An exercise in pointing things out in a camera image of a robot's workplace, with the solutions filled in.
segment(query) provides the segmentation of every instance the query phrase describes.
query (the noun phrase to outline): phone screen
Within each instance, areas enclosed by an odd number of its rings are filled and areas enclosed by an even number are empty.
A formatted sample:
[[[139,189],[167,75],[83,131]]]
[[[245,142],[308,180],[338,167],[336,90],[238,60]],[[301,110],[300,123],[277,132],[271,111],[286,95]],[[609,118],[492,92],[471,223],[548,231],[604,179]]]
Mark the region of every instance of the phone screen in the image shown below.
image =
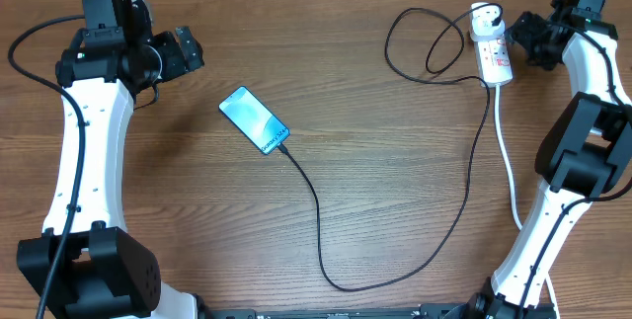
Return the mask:
[[[265,155],[289,136],[289,129],[246,87],[239,87],[219,105],[219,109]]]

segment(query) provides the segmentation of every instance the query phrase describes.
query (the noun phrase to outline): smartphone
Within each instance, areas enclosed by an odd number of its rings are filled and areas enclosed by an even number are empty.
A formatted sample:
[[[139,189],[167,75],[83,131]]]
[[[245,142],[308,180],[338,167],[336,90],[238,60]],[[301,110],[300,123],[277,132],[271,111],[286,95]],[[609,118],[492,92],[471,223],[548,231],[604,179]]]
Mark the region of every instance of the smartphone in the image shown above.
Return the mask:
[[[289,136],[289,129],[246,87],[239,87],[219,109],[241,132],[268,155]]]

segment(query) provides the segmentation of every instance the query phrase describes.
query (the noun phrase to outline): wooden surface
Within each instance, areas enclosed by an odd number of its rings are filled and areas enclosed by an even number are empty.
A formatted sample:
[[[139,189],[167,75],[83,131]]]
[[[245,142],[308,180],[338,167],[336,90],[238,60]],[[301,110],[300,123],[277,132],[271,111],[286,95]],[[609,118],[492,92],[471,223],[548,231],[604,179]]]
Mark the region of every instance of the wooden surface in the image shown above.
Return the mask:
[[[206,61],[164,85],[157,105],[135,113],[125,144],[129,233],[153,251],[166,282],[213,308],[397,307],[466,301],[501,264],[517,230],[492,119],[477,147],[470,202],[432,264],[404,282],[342,293],[319,272],[314,202],[298,172],[277,151],[263,156],[217,106],[245,85],[291,128],[285,144],[321,198],[324,258],[335,281],[392,279],[423,262],[452,222],[485,106],[476,82],[423,86],[394,74],[382,55],[393,19],[411,6],[456,17],[473,1],[495,1],[510,24],[523,10],[548,14],[550,0],[149,1],[154,33],[191,26]],[[3,50],[35,23],[81,12],[80,0],[0,2]],[[632,1],[607,0],[604,14],[618,28],[617,63],[631,92]],[[17,59],[54,78],[54,63],[79,26],[37,33]],[[421,73],[442,28],[410,16],[394,35],[393,60]],[[433,66],[457,43],[450,33]],[[565,68],[528,68],[521,51],[512,53],[516,77],[503,89],[502,118],[526,216],[537,147],[571,92]],[[445,76],[476,71],[468,44]],[[16,246],[40,235],[50,206],[61,103],[5,59],[0,85],[0,317],[30,318],[38,297],[18,272]],[[570,235],[551,272],[565,318],[631,317],[630,200],[595,205]]]

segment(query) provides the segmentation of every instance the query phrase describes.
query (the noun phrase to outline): wooden table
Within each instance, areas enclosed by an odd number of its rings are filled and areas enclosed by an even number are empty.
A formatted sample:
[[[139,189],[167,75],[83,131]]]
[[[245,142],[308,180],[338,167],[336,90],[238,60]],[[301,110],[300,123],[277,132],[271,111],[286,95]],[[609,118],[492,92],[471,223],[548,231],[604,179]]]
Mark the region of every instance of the wooden table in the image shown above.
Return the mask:
[[[449,17],[473,1],[503,4],[511,24],[550,0],[149,0],[154,34],[189,25],[206,67],[162,86],[126,138],[123,203],[129,233],[154,252],[163,279],[213,308],[324,309],[465,301],[501,264],[517,230],[493,120],[483,130],[470,201],[435,260],[411,279],[343,293],[318,269],[314,201],[279,152],[263,156],[219,112],[248,86],[290,128],[286,146],[321,198],[324,258],[346,286],[400,276],[435,249],[461,205],[467,159],[485,107],[476,82],[424,86],[394,74],[384,38],[411,6]],[[0,46],[32,25],[82,11],[81,0],[0,0]],[[617,62],[632,92],[632,0],[607,0]],[[17,59],[54,78],[54,63],[82,22],[25,41]],[[444,24],[415,15],[392,41],[393,60],[422,73]],[[461,27],[465,30],[467,22]],[[438,67],[458,49],[448,34]],[[536,189],[533,160],[570,100],[564,67],[529,68],[513,51],[502,118],[520,214]],[[476,74],[471,44],[445,76]],[[20,239],[37,237],[57,178],[59,97],[0,61],[0,317],[31,318],[38,297],[15,264]],[[141,102],[149,96],[140,97]],[[632,200],[595,205],[576,226],[551,276],[565,318],[631,317]]]

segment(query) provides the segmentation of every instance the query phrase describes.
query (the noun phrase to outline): extension cord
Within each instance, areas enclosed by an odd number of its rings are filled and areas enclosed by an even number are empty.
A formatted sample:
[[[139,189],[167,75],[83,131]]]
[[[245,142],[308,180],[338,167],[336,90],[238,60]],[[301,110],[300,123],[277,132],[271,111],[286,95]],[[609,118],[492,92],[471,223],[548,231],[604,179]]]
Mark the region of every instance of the extension cord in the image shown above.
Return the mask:
[[[474,3],[472,8],[482,4],[484,3]],[[494,29],[482,28],[490,27],[492,21],[500,14],[498,9],[494,8],[490,7],[489,10],[479,9],[470,13],[470,38],[475,44],[474,50],[476,52],[479,75],[487,82],[490,88],[508,84],[514,78],[507,44],[503,36],[505,21],[501,21],[498,27]]]

